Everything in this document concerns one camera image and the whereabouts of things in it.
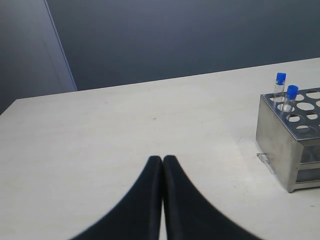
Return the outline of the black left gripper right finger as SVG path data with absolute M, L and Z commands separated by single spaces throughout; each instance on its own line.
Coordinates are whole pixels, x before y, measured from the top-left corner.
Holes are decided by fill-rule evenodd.
M 257 240 L 216 209 L 194 186 L 178 159 L 163 159 L 163 194 L 168 240 Z

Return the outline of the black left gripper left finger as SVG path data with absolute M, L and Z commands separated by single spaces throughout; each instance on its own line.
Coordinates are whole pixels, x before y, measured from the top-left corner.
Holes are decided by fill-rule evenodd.
M 163 200 L 163 162 L 150 156 L 121 201 L 74 240 L 158 240 Z

